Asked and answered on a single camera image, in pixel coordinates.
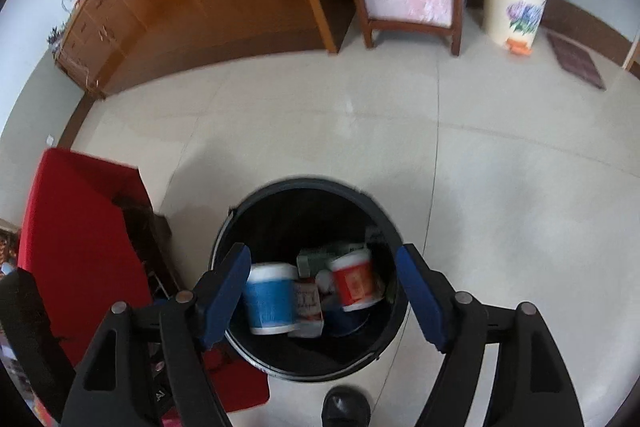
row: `metal screw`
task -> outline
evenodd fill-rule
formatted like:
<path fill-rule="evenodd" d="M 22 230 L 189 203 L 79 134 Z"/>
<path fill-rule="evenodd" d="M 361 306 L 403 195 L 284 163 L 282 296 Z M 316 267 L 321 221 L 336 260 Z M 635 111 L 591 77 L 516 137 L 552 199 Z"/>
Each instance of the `metal screw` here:
<path fill-rule="evenodd" d="M 124 301 L 118 301 L 111 305 L 111 313 L 115 313 L 116 315 L 121 314 L 126 309 L 127 303 Z"/>
<path fill-rule="evenodd" d="M 520 309 L 525 315 L 535 315 L 538 312 L 536 306 L 530 302 L 523 302 L 520 305 Z"/>
<path fill-rule="evenodd" d="M 456 301 L 460 304 L 471 304 L 474 298 L 469 292 L 456 292 Z"/>
<path fill-rule="evenodd" d="M 175 301 L 180 304 L 186 304 L 193 299 L 193 292 L 189 290 L 181 290 L 175 295 Z"/>

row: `red fabric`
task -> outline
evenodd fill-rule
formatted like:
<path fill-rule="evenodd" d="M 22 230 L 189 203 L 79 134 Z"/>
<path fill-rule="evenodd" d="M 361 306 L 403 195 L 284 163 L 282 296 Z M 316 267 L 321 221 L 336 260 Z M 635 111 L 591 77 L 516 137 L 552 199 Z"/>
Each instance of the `red fabric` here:
<path fill-rule="evenodd" d="M 111 203 L 116 195 L 150 205 L 137 169 L 62 149 L 43 154 L 31 186 L 18 266 L 35 278 L 51 331 L 73 365 L 114 302 L 152 301 L 122 211 Z M 218 349 L 204 354 L 227 412 L 267 402 L 267 375 L 244 360 L 225 361 Z"/>

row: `white lid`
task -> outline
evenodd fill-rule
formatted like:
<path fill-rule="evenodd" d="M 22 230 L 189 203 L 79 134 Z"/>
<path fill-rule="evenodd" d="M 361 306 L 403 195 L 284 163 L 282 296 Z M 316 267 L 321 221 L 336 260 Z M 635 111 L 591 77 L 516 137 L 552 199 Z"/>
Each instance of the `white lid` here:
<path fill-rule="evenodd" d="M 357 266 L 358 264 L 365 264 L 371 260 L 371 252 L 369 248 L 362 248 L 361 250 L 355 250 L 347 255 L 338 257 L 329 263 L 331 270 L 342 270 L 350 266 Z"/>
<path fill-rule="evenodd" d="M 247 282 L 297 279 L 298 268 L 287 263 L 257 263 L 251 265 Z"/>

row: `red and white container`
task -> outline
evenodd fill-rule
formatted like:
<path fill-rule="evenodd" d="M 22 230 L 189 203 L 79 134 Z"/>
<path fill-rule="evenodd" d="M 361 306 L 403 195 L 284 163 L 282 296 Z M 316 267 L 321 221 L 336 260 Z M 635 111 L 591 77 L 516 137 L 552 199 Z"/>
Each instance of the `red and white container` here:
<path fill-rule="evenodd" d="M 382 299 L 373 277 L 371 252 L 368 248 L 338 257 L 329 263 L 329 267 L 334 273 L 344 311 L 368 308 Z"/>

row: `gray wall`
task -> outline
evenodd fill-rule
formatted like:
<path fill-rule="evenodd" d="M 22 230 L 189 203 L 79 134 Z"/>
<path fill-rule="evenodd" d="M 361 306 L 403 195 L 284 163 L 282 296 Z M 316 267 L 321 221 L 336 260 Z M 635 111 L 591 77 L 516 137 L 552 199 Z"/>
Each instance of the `gray wall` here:
<path fill-rule="evenodd" d="M 0 135 L 1 219 L 21 225 L 47 136 L 58 143 L 81 98 L 82 89 L 55 66 L 47 51 L 24 85 Z"/>

